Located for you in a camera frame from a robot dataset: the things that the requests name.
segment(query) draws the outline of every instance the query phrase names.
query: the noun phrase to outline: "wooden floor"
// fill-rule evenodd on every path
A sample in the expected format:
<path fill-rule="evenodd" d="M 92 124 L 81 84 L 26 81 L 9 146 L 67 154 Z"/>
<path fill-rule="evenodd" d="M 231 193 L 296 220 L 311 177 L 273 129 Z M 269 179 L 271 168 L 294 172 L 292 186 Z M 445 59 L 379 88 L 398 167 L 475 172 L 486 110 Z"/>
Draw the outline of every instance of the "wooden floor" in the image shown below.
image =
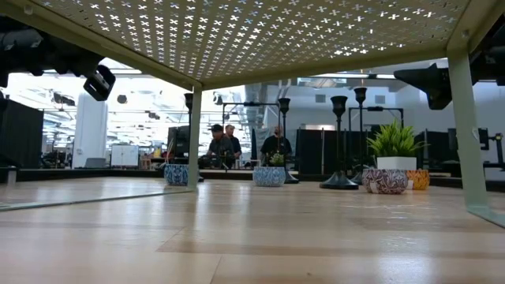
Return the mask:
<path fill-rule="evenodd" d="M 0 283 L 504 284 L 505 230 L 466 213 L 459 189 L 206 181 L 198 195 L 2 212 Z"/>
<path fill-rule="evenodd" d="M 144 194 L 187 191 L 183 187 L 168 187 L 162 178 L 80 178 L 60 181 L 17 182 L 14 186 L 0 184 L 0 205 L 40 205 L 97 200 Z"/>

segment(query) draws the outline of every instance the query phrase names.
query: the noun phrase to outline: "man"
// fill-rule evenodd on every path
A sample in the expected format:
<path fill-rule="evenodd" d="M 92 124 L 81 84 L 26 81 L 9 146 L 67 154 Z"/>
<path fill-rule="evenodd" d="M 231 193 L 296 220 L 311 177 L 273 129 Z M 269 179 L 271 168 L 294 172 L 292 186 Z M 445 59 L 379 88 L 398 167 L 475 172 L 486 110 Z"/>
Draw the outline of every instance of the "man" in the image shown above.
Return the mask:
<path fill-rule="evenodd" d="M 235 159 L 234 146 L 232 145 L 230 138 L 223 133 L 223 127 L 221 125 L 213 125 L 211 131 L 212 141 L 208 146 L 207 155 L 217 155 L 222 159 L 228 168 L 231 168 Z"/>
<path fill-rule="evenodd" d="M 277 151 L 285 156 L 291 155 L 291 143 L 286 139 L 284 144 L 284 137 L 282 136 L 282 127 L 276 126 L 274 129 L 274 135 L 268 137 L 261 147 L 261 157 L 260 159 L 264 161 L 264 164 L 270 164 L 270 157 L 272 157 Z"/>
<path fill-rule="evenodd" d="M 234 136 L 235 126 L 227 125 L 225 127 L 226 135 L 230 138 L 232 145 L 234 146 L 234 156 L 236 159 L 240 158 L 242 155 L 242 148 L 240 147 L 240 141 Z"/>

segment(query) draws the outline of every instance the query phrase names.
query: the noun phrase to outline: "ceiling light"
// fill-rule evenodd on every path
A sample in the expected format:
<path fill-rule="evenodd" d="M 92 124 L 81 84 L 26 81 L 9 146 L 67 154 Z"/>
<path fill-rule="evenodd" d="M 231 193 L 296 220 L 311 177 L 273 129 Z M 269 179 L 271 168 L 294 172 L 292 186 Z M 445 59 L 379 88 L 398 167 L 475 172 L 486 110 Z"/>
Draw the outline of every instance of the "ceiling light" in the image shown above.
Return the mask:
<path fill-rule="evenodd" d="M 125 75 L 142 74 L 142 71 L 140 71 L 139 69 L 111 69 L 110 71 L 113 74 L 125 74 Z M 56 70 L 54 70 L 54 69 L 45 70 L 44 73 L 58 74 L 58 72 L 56 72 Z"/>
<path fill-rule="evenodd" d="M 395 75 L 392 74 L 377 74 L 377 79 L 389 79 L 389 80 L 394 80 Z"/>
<path fill-rule="evenodd" d="M 367 74 L 348 74 L 348 73 L 329 73 L 329 74 L 315 75 L 312 77 L 366 79 L 366 78 L 368 78 L 368 75 Z"/>

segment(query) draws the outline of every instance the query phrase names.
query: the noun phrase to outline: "patterned flower pot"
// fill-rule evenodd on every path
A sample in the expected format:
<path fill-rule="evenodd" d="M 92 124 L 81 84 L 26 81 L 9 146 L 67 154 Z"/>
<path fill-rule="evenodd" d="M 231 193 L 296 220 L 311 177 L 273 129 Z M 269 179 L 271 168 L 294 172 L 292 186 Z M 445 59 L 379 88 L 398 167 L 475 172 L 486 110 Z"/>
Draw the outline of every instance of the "patterned flower pot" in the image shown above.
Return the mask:
<path fill-rule="evenodd" d="M 188 185 L 188 165 L 165 165 L 165 179 L 169 185 Z"/>
<path fill-rule="evenodd" d="M 428 170 L 407 170 L 407 178 L 409 179 L 408 189 L 426 190 L 429 187 Z"/>
<path fill-rule="evenodd" d="M 370 193 L 402 194 L 407 184 L 405 170 L 363 170 L 363 186 Z"/>
<path fill-rule="evenodd" d="M 284 185 L 286 172 L 279 166 L 255 166 L 252 179 L 257 186 L 279 187 Z"/>

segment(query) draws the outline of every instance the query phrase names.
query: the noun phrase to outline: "studio light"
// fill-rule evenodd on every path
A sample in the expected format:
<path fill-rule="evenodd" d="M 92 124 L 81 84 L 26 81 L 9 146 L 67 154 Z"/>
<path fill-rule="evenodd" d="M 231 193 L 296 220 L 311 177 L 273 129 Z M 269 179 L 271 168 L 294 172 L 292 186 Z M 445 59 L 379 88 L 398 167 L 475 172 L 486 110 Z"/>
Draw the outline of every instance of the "studio light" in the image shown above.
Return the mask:
<path fill-rule="evenodd" d="M 216 106 L 222 106 L 223 105 L 223 98 L 221 97 L 218 92 L 214 92 L 214 99 L 213 102 Z"/>
<path fill-rule="evenodd" d="M 125 104 L 128 102 L 126 95 L 118 95 L 118 103 Z"/>
<path fill-rule="evenodd" d="M 185 93 L 184 98 L 185 98 L 186 107 L 188 108 L 189 113 L 191 114 L 191 110 L 193 108 L 193 94 L 192 93 Z"/>

